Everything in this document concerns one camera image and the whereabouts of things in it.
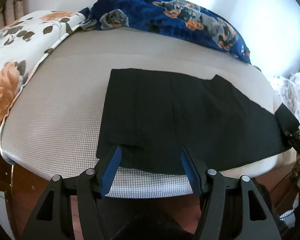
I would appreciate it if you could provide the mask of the brown wooden headboard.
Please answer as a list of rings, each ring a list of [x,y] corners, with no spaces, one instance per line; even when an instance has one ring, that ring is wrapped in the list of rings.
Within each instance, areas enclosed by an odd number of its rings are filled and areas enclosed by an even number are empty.
[[[23,0],[6,0],[0,9],[0,29],[24,16]]]

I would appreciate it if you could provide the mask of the white floral pillow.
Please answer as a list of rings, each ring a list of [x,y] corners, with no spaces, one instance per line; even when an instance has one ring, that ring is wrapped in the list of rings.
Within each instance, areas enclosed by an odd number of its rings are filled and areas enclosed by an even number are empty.
[[[0,29],[0,137],[10,109],[39,64],[84,21],[80,12],[40,10]]]

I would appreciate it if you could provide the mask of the black pants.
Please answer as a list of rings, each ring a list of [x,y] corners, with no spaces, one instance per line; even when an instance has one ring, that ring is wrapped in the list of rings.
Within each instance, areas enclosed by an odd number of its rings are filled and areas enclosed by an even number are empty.
[[[141,69],[111,71],[96,156],[114,145],[122,167],[177,175],[184,147],[219,171],[289,148],[275,115],[226,79]]]

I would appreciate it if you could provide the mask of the white patterned cloth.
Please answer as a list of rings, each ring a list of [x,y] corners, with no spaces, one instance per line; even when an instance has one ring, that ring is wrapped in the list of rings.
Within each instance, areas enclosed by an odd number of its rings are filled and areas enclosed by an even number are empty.
[[[284,105],[300,123],[300,73],[292,74],[289,78],[274,76],[267,78],[267,80],[270,82],[276,95],[280,97]]]

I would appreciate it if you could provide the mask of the grey woven mattress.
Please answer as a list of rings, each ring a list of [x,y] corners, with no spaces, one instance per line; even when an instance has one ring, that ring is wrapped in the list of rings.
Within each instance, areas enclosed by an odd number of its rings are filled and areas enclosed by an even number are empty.
[[[79,30],[39,65],[16,100],[2,128],[3,157],[45,179],[93,167],[110,72],[127,68],[220,76],[274,115],[283,103],[260,70],[220,51],[126,27]]]

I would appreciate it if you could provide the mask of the blue dog-print blanket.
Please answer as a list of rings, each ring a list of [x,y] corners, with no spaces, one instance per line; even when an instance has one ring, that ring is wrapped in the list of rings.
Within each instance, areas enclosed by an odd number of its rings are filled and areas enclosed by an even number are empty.
[[[84,30],[130,27],[212,48],[250,63],[250,50],[224,18],[186,0],[97,0],[80,11]]]

